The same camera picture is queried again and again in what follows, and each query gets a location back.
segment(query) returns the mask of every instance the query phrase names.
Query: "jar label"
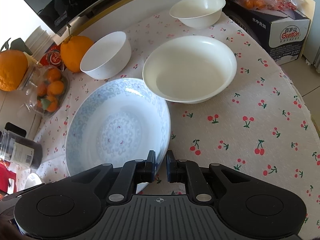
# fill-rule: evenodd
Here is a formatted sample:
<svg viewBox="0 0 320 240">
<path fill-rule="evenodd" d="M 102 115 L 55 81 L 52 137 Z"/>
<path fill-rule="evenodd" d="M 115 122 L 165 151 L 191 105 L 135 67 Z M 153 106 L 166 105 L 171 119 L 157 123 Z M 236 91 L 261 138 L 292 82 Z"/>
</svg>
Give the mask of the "jar label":
<svg viewBox="0 0 320 240">
<path fill-rule="evenodd" d="M 29 168 L 33 160 L 33 153 L 32 148 L 15 142 L 10 161 Z"/>
</svg>

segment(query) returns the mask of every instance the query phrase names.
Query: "cream-colored bowl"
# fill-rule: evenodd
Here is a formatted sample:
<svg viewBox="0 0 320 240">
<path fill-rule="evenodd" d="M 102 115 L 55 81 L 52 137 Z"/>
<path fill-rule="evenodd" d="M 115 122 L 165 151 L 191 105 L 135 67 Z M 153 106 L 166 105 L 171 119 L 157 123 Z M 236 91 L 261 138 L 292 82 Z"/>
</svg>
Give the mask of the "cream-colored bowl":
<svg viewBox="0 0 320 240">
<path fill-rule="evenodd" d="M 131 57 L 131 46 L 124 32 L 110 33 L 84 54 L 80 70 L 94 79 L 108 79 L 118 74 Z"/>
<path fill-rule="evenodd" d="M 142 77 L 157 96 L 196 104 L 223 91 L 236 75 L 232 50 L 216 39 L 185 36 L 159 46 L 146 60 Z"/>
<path fill-rule="evenodd" d="M 226 0 L 182 0 L 170 9 L 170 15 L 185 25 L 204 29 L 215 24 L 226 5 Z"/>
</svg>

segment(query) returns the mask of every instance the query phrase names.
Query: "tablecloth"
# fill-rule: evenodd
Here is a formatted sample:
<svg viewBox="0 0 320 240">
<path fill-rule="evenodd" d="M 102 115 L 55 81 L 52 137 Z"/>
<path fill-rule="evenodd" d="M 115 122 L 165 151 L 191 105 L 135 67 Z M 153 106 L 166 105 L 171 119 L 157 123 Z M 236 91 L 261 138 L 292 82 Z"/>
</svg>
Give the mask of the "tablecloth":
<svg viewBox="0 0 320 240">
<path fill-rule="evenodd" d="M 45 182 L 68 176 L 65 150 L 70 123 L 81 103 L 99 86 L 123 77 L 142 78 L 150 53 L 164 42 L 204 35 L 228 45 L 238 69 L 233 82 L 212 99 L 185 105 L 168 102 L 172 132 L 169 149 L 177 159 L 202 167 L 221 163 L 299 195 L 307 206 L 300 236 L 320 236 L 320 144 L 310 113 L 281 68 L 242 28 L 222 14 L 207 29 L 195 30 L 171 18 L 168 10 L 124 30 L 132 46 L 127 66 L 109 80 L 68 73 L 70 90 L 61 108 L 41 122 L 35 141 L 43 146 L 36 173 Z M 197 75 L 194 66 L 193 75 Z M 18 190 L 29 169 L 18 167 Z M 145 194 L 183 194 L 183 184 L 166 182 L 163 164 Z"/>
</svg>

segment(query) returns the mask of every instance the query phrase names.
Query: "bowl rim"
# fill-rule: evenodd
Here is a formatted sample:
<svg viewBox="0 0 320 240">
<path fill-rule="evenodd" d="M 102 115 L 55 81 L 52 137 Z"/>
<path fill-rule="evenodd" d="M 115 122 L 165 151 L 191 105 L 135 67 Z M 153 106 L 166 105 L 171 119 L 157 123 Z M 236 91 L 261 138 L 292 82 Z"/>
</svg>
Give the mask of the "bowl rim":
<svg viewBox="0 0 320 240">
<path fill-rule="evenodd" d="M 83 69 L 82 69 L 82 66 L 81 66 L 81 63 L 82 63 L 82 60 L 84 59 L 84 57 L 87 55 L 87 53 L 89 54 L 89 52 L 93 50 L 93 47 L 94 47 L 96 44 L 99 44 L 99 42 L 101 42 L 103 39 L 107 38 L 108 36 L 114 35 L 115 33 L 121 33 L 121 34 L 124 34 L 124 36 L 125 36 L 125 38 L 124 38 L 124 40 L 123 40 L 123 43 L 121 44 L 121 48 L 120 48 L 117 52 L 115 52 L 114 55 L 112 55 L 107 61 L 105 61 L 104 63 L 102 63 L 100 66 L 97 66 L 97 67 L 95 67 L 95 68 L 93 68 L 93 69 L 91 69 L 91 70 L 83 70 Z M 97 40 L 97 41 L 87 50 L 87 52 L 86 52 L 86 53 L 84 54 L 84 56 L 82 57 L 81 62 L 80 62 L 80 70 L 81 70 L 82 72 L 84 72 L 84 73 L 89 73 L 89 72 L 94 71 L 94 70 L 97 70 L 98 68 L 100 68 L 100 67 L 102 67 L 103 65 L 105 65 L 105 64 L 106 64 L 107 62 L 109 62 L 115 55 L 117 55 L 117 54 L 119 53 L 119 51 L 123 48 L 125 42 L 127 41 L 127 37 L 128 37 L 128 36 L 127 36 L 127 34 L 126 34 L 125 32 L 117 31 L 117 32 L 109 33 L 109 34 L 103 36 L 102 38 L 100 38 L 99 40 Z"/>
<path fill-rule="evenodd" d="M 182 18 L 182 17 L 176 17 L 176 16 L 172 15 L 172 9 L 173 9 L 175 6 L 177 6 L 177 5 L 179 5 L 180 3 L 182 3 L 183 1 L 185 1 L 185 0 L 179 1 L 179 2 L 177 2 L 176 4 L 174 4 L 174 5 L 171 7 L 171 9 L 170 9 L 170 11 L 169 11 L 169 14 L 170 14 L 171 17 L 176 18 L 176 19 L 197 19 L 197 18 L 201 18 L 201 17 L 205 17 L 205 16 L 208 16 L 208 15 L 214 14 L 214 13 L 222 10 L 222 8 L 225 7 L 225 5 L 226 5 L 226 0 L 221 0 L 221 1 L 223 1 L 223 6 L 221 6 L 221 8 L 217 9 L 217 10 L 214 11 L 214 12 L 211 12 L 211 13 L 208 13 L 208 14 L 204 14 L 204 15 L 201 15 L 201 16 L 196 16 L 196 17 Z"/>
<path fill-rule="evenodd" d="M 175 39 L 172 39 L 172 40 L 170 40 L 170 41 L 167 41 L 167 42 L 163 43 L 162 45 L 160 45 L 159 47 L 157 47 L 157 48 L 150 54 L 150 56 L 147 58 L 147 60 L 145 61 L 144 65 L 143 65 L 142 78 L 143 78 L 143 81 L 144 81 L 145 85 L 148 87 L 148 89 L 149 89 L 152 93 L 154 93 L 154 94 L 156 94 L 158 97 L 161 97 L 161 98 L 163 98 L 163 99 L 165 99 L 165 100 L 167 100 L 167 101 L 170 101 L 170 102 L 184 103 L 184 104 L 185 104 L 185 103 L 187 103 L 187 104 L 193 104 L 193 103 L 197 103 L 197 102 L 203 102 L 203 101 L 205 101 L 205 100 L 207 100 L 207 99 L 209 99 L 209 98 L 214 97 L 215 95 L 217 95 L 217 94 L 221 93 L 223 90 L 225 90 L 225 89 L 231 84 L 231 82 L 234 80 L 234 78 L 235 78 L 235 76 L 236 76 L 236 72 L 237 72 L 237 60 L 236 60 L 236 57 L 234 56 L 234 53 L 233 53 L 233 51 L 229 48 L 229 46 L 227 46 L 226 44 L 224 44 L 222 41 L 219 41 L 219 40 L 217 40 L 217 39 L 214 39 L 214 40 L 216 40 L 218 43 L 221 43 L 222 46 L 224 46 L 224 47 L 226 47 L 227 49 L 230 50 L 230 52 L 231 52 L 232 55 L 233 55 L 234 61 L 235 61 L 235 67 L 232 69 L 232 72 L 231 72 L 228 80 L 225 81 L 225 82 L 222 84 L 222 86 L 220 86 L 220 87 L 219 87 L 218 89 L 216 89 L 215 91 L 213 91 L 213 92 L 211 92 L 211 93 L 209 93 L 209 94 L 206 94 L 206 95 L 204 95 L 204 96 L 202 96 L 202 97 L 196 98 L 196 99 L 194 99 L 194 100 L 187 100 L 187 99 L 179 100 L 178 98 L 174 98 L 174 97 L 171 97 L 171 96 L 166 96 L 166 95 L 163 94 L 161 91 L 160 91 L 160 92 L 161 92 L 161 95 L 159 95 L 159 93 L 158 93 L 157 91 L 154 91 L 152 88 L 150 88 L 150 86 L 148 85 L 148 79 L 145 80 L 145 71 L 146 71 L 146 70 L 145 70 L 145 66 L 146 66 L 146 64 L 149 63 L 149 61 L 151 60 L 151 55 L 152 55 L 158 48 L 164 46 L 164 45 L 167 44 L 167 43 L 172 43 L 173 41 L 175 41 L 175 40 L 177 40 L 177 39 L 181 39 L 181 40 L 183 40 L 183 39 L 198 39 L 199 37 L 205 38 L 205 39 L 207 39 L 208 41 L 209 41 L 209 40 L 212 41 L 212 38 L 207 37 L 207 36 L 202 36 L 202 35 L 182 36 L 182 37 L 175 38 Z"/>
<path fill-rule="evenodd" d="M 146 85 L 146 83 L 144 82 L 144 80 L 141 79 L 141 78 L 131 78 L 131 77 L 127 77 L 127 78 L 117 78 L 117 79 L 111 80 L 111 81 L 106 82 L 106 83 L 104 83 L 103 85 L 97 87 L 97 88 L 80 104 L 80 106 L 78 107 L 77 111 L 75 112 L 75 115 L 73 116 L 73 119 L 72 119 L 72 121 L 71 121 L 71 123 L 70 123 L 70 126 L 69 126 L 69 128 L 68 128 L 67 137 L 66 137 L 66 149 L 65 149 L 65 152 L 64 152 L 64 156 L 65 156 L 65 159 L 66 159 L 66 168 L 67 168 L 67 172 L 68 172 L 68 175 L 69 175 L 69 176 L 71 176 L 71 175 L 70 175 L 69 168 L 68 168 L 68 164 L 67 164 L 67 142 L 68 142 L 68 136 L 71 136 L 70 133 L 69 133 L 69 130 L 70 130 L 71 126 L 72 126 L 72 122 L 74 121 L 74 119 L 75 119 L 75 117 L 76 117 L 76 114 L 78 113 L 79 109 L 80 109 L 81 106 L 84 104 L 84 102 L 85 102 L 95 91 L 97 91 L 98 89 L 100 89 L 102 86 L 104 86 L 104 85 L 106 85 L 106 84 L 110 84 L 110 83 L 112 83 L 112 82 L 119 81 L 119 80 L 123 80 L 123 81 L 124 81 L 124 80 L 139 80 L 140 82 L 144 83 L 145 86 L 150 90 L 150 88 Z M 160 166 L 161 166 L 161 163 L 163 162 L 163 160 L 164 160 L 164 158 L 165 158 L 166 152 L 167 152 L 168 147 L 169 147 L 170 138 L 171 138 L 171 116 L 170 116 L 169 107 L 168 107 L 168 104 L 167 104 L 167 102 L 165 101 L 165 99 L 164 99 L 164 98 L 161 98 L 161 99 L 163 99 L 164 102 L 165 102 L 164 105 L 165 105 L 165 109 L 166 109 L 166 112 L 167 112 L 167 118 L 168 118 L 168 120 L 169 120 L 169 133 L 168 133 L 168 136 L 167 136 L 167 138 L 166 138 L 166 142 L 167 142 L 167 143 L 165 144 L 166 151 L 165 151 L 165 153 L 164 153 L 164 157 L 161 159 L 160 163 L 158 164 L 157 169 L 155 169 L 155 172 L 156 172 L 156 173 L 159 171 Z"/>
</svg>

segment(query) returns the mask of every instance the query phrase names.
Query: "tiled floor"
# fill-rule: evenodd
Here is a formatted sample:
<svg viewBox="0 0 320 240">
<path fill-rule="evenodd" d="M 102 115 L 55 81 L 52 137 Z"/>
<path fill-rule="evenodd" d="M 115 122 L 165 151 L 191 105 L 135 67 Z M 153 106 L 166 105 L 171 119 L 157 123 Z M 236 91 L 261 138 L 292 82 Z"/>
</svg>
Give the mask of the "tiled floor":
<svg viewBox="0 0 320 240">
<path fill-rule="evenodd" d="M 320 74 L 314 66 L 308 66 L 304 58 L 283 64 L 281 67 L 293 81 L 320 127 Z"/>
</svg>

